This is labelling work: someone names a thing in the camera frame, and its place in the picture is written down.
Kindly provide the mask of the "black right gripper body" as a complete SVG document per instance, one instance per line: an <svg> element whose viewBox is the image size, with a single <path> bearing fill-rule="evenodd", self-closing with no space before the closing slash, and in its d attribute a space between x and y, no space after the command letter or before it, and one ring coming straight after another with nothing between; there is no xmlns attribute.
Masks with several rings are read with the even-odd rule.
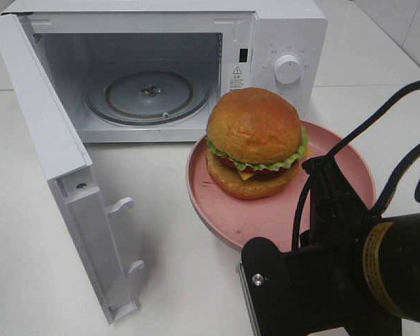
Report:
<svg viewBox="0 0 420 336"><path fill-rule="evenodd" d="M299 236L300 250L339 246L358 252L363 246L361 225L368 208L335 159L325 164L322 161L319 156L303 163L305 172L314 180L309 188L309 229Z"/></svg>

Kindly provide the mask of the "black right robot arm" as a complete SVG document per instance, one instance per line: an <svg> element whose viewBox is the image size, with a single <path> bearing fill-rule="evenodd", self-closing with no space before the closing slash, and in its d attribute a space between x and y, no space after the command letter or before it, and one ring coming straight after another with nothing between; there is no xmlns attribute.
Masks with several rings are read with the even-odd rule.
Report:
<svg viewBox="0 0 420 336"><path fill-rule="evenodd" d="M293 246L319 247L328 257L328 296L350 335L400 335L403 319L420 323L420 213L384 218L403 174L419 158L407 154L367 208L333 158L315 157L304 170L310 226ZM420 203L420 179L414 192Z"/></svg>

